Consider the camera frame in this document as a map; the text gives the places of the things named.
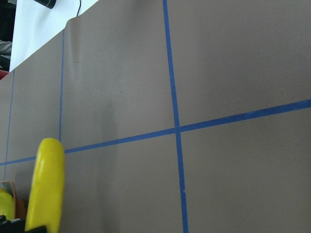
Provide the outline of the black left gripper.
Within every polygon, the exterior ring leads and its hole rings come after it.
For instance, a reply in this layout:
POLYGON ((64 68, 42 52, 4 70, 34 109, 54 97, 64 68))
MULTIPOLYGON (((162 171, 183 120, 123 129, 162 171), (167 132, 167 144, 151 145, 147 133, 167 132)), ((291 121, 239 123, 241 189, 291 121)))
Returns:
POLYGON ((47 233, 46 226, 35 227, 30 230, 25 229, 25 220, 14 219, 9 221, 5 215, 0 216, 0 233, 47 233))

